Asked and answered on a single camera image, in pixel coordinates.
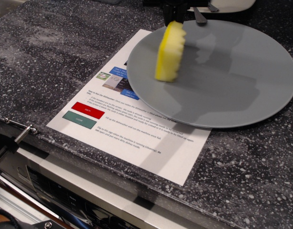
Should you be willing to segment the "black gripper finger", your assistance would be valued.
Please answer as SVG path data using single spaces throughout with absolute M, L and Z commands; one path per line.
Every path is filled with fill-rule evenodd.
M 175 21 L 179 23 L 184 22 L 185 14 L 187 11 L 188 3 L 183 2 L 176 6 L 175 10 Z
M 167 27 L 173 21 L 173 6 L 164 4 L 162 7 L 164 24 Z

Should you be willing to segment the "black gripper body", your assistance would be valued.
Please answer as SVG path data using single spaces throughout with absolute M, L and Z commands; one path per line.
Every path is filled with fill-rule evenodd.
M 145 7 L 163 7 L 164 5 L 187 7 L 207 7 L 208 0 L 143 0 L 142 5 Z

